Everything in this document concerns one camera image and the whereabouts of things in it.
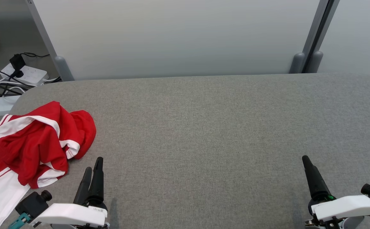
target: label on robot arm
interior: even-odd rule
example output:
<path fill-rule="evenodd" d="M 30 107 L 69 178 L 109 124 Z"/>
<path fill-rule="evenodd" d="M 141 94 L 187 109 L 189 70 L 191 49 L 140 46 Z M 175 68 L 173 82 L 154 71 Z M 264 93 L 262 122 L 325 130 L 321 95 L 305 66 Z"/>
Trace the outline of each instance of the label on robot arm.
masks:
<path fill-rule="evenodd" d="M 93 206 L 89 206 L 89 209 L 93 209 L 93 210 L 96 210 L 98 212 L 103 212 L 104 216 L 107 218 L 107 210 L 106 209 L 99 208 L 99 207 L 93 207 Z"/>

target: red and white garment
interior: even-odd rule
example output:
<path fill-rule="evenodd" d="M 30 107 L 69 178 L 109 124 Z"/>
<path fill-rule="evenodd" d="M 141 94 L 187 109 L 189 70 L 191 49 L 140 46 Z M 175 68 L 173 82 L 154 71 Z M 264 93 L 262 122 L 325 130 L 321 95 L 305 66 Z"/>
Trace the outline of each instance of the red and white garment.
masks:
<path fill-rule="evenodd" d="M 96 135 L 91 115 L 50 102 L 26 115 L 0 121 L 0 225 L 29 188 L 50 185 L 81 158 Z"/>

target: white partition panel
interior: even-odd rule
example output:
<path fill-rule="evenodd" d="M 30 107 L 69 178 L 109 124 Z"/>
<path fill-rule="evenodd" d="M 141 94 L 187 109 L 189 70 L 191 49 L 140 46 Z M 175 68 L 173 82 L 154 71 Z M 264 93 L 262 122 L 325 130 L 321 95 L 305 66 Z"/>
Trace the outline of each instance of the white partition panel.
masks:
<path fill-rule="evenodd" d="M 288 73 L 319 0 L 34 0 L 76 80 Z"/>
<path fill-rule="evenodd" d="M 340 0 L 319 51 L 319 73 L 370 74 L 370 0 Z"/>

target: gray fabric tablecloth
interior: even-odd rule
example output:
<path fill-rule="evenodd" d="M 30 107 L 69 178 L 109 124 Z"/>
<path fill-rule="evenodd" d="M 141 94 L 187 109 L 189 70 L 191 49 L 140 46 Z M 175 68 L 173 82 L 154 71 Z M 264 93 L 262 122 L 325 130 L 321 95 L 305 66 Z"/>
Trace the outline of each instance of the gray fabric tablecloth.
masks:
<path fill-rule="evenodd" d="M 11 113 L 53 100 L 87 110 L 97 135 L 66 176 L 38 191 L 71 203 L 102 156 L 112 228 L 303 228 L 311 217 L 302 155 L 338 198 L 370 184 L 370 76 L 64 82 L 27 91 Z M 370 229 L 370 218 L 359 228 Z"/>

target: gray floor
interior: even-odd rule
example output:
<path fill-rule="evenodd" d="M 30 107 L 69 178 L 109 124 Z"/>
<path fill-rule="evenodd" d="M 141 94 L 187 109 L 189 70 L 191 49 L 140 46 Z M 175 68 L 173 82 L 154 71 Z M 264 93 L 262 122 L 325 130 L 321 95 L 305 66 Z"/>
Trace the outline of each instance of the gray floor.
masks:
<path fill-rule="evenodd" d="M 0 0 L 0 70 L 14 54 L 21 52 L 48 54 L 26 2 Z M 59 76 L 50 57 L 30 58 L 23 55 L 23 58 L 26 65 L 47 71 L 50 79 Z"/>

